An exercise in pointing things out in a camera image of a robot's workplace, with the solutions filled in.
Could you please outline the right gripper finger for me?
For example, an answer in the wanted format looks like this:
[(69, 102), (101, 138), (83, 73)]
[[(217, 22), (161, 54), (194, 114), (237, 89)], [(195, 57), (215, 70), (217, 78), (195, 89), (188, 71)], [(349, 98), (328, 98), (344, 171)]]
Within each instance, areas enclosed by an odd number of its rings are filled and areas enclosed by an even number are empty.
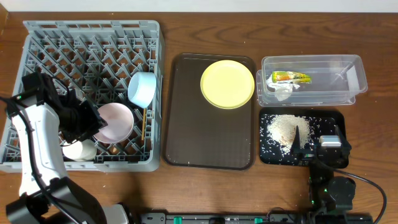
[(341, 132), (341, 129), (339, 128), (339, 126), (335, 126), (335, 135), (338, 136), (338, 139), (340, 141), (341, 145), (345, 144), (345, 137), (343, 136), (343, 133)]
[(296, 126), (295, 128), (295, 137), (292, 143), (292, 151), (299, 151), (301, 149), (300, 145), (300, 130), (299, 127)]

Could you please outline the rice and food scraps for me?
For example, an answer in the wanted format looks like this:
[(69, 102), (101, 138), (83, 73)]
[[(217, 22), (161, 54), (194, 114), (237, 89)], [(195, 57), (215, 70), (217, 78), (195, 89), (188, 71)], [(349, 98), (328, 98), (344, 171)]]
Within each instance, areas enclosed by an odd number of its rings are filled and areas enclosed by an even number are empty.
[(318, 144), (322, 135), (334, 135), (336, 126), (333, 118), (293, 114), (262, 114), (259, 121), (261, 161), (287, 166), (299, 166), (299, 161), (290, 153), (296, 126), (300, 130), (301, 148)]

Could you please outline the white plastic cup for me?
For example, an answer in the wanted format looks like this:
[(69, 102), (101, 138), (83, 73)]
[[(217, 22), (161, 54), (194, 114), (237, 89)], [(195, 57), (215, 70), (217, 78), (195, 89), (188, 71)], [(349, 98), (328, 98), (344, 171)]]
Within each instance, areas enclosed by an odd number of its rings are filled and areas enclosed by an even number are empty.
[(67, 158), (74, 161), (91, 161), (97, 153), (95, 143), (90, 139), (64, 146), (62, 151)]

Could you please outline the pink round bowl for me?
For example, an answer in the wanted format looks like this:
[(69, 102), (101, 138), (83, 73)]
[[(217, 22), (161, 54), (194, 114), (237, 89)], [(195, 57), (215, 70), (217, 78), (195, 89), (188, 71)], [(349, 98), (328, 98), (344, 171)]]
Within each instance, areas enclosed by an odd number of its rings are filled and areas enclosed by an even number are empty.
[(132, 133), (134, 117), (131, 110), (121, 103), (108, 103), (98, 108), (99, 115), (107, 122), (94, 138), (106, 144), (126, 140)]

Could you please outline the white paper napkin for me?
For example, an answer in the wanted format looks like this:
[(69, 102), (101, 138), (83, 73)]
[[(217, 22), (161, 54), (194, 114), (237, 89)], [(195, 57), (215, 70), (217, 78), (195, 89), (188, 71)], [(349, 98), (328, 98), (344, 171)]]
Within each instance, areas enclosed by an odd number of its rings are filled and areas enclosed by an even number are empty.
[(293, 90), (300, 88), (300, 85), (294, 83), (274, 83), (271, 77), (266, 80), (266, 84), (268, 87), (274, 89), (274, 94), (278, 101), (288, 99), (292, 95)]

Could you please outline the wooden chopstick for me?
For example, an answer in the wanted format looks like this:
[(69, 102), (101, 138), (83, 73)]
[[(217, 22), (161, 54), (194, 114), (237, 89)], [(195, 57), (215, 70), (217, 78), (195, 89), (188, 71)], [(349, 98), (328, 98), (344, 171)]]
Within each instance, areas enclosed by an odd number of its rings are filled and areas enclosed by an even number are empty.
[(141, 132), (141, 141), (144, 142), (145, 140), (145, 133), (146, 133), (146, 116), (147, 115), (147, 108), (144, 108), (143, 117), (142, 117), (142, 132)]

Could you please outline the green orange snack wrapper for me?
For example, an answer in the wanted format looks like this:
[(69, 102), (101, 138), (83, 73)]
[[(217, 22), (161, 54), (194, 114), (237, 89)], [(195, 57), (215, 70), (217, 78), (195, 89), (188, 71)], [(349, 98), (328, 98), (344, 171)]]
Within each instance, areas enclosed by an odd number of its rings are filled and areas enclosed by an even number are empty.
[(309, 75), (300, 72), (274, 71), (271, 75), (273, 83), (311, 83), (312, 78)]

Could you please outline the light blue bowl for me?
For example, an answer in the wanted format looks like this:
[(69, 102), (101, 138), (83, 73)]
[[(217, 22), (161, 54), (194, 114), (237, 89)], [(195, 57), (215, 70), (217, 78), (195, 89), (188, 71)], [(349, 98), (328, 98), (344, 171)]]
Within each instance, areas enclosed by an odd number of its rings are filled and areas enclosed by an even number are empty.
[(154, 73), (135, 73), (131, 77), (127, 88), (128, 100), (140, 108), (147, 108), (154, 98), (156, 85), (157, 81)]

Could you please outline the yellow round plate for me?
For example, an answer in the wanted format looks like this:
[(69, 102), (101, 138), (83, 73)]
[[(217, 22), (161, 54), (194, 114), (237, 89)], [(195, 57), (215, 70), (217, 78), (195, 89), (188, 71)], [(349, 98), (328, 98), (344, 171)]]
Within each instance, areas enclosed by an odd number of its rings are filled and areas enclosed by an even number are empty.
[(202, 73), (200, 90), (204, 98), (221, 109), (236, 109), (246, 104), (254, 94), (251, 71), (234, 60), (220, 60)]

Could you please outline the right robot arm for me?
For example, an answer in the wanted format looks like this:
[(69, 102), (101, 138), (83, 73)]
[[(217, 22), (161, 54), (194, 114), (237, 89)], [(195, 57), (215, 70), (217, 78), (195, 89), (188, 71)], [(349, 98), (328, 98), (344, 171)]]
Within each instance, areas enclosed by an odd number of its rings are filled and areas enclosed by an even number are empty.
[(338, 126), (334, 135), (323, 135), (308, 149), (300, 147), (299, 128), (295, 128), (292, 154), (310, 171), (309, 196), (313, 208), (301, 223), (347, 223), (346, 212), (353, 209), (355, 181), (334, 173), (346, 167), (350, 143)]

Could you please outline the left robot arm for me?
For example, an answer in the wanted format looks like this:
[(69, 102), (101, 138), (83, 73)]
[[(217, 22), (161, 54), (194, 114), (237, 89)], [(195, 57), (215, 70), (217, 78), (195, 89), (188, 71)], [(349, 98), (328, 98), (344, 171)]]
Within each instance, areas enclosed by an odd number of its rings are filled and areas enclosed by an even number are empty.
[(107, 123), (75, 91), (60, 96), (54, 81), (45, 73), (30, 73), (22, 77), (22, 93), (2, 99), (17, 130), (22, 161), (20, 196), (6, 206), (7, 218), (11, 223), (106, 223), (97, 199), (69, 178), (60, 139), (84, 141)]

